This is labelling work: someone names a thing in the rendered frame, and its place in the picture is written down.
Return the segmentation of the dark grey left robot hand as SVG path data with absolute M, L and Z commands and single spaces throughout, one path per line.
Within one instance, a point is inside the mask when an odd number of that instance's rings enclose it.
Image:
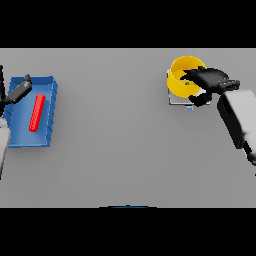
M 8 95 L 5 94 L 3 66 L 0 65 L 0 117 L 9 104 L 16 104 L 32 90 L 32 80 L 29 74 L 24 76 L 23 81 Z

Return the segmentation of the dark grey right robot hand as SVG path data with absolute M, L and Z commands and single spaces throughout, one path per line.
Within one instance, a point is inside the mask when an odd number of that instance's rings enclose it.
M 215 68 L 198 66 L 196 69 L 185 70 L 181 80 L 188 80 L 195 83 L 204 90 L 199 96 L 189 96 L 189 100 L 200 107 L 212 100 L 213 94 L 221 95 L 226 91 L 238 90 L 240 81 L 230 79 L 228 74 Z

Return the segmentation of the yellow bowl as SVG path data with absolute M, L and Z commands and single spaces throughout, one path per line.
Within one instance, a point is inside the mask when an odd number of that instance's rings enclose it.
M 167 71 L 166 86 L 169 91 L 180 98 L 187 99 L 190 95 L 198 95 L 201 88 L 190 80 L 181 80 L 185 70 L 205 67 L 205 63 L 195 56 L 181 56 L 173 60 Z

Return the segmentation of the red beaker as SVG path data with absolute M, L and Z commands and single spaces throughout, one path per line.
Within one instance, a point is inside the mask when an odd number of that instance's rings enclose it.
M 42 111 L 44 108 L 44 103 L 46 96 L 44 94 L 37 94 L 34 102 L 34 107 L 30 117 L 30 123 L 28 129 L 30 132 L 36 132 L 39 128 L 40 119 L 42 116 Z

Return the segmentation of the pale square measuring scale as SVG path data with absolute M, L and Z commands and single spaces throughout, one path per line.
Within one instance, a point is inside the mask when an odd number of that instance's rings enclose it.
M 185 82 L 188 81 L 180 81 L 179 78 L 181 76 L 181 71 L 175 71 L 174 73 L 172 73 L 171 70 L 167 71 L 166 86 L 168 89 L 169 104 L 182 105 L 185 107 L 186 110 L 192 110 L 194 104 L 188 98 L 177 96 L 172 92 L 172 89 L 174 89 L 177 85 L 186 86 Z

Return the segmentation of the blue tray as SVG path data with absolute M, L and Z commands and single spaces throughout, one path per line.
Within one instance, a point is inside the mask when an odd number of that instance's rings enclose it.
M 53 76 L 32 76 L 32 90 L 18 103 L 5 107 L 3 117 L 11 130 L 10 148 L 49 147 L 52 139 L 54 110 L 58 84 Z M 46 99 L 36 132 L 29 131 L 29 123 L 36 95 Z

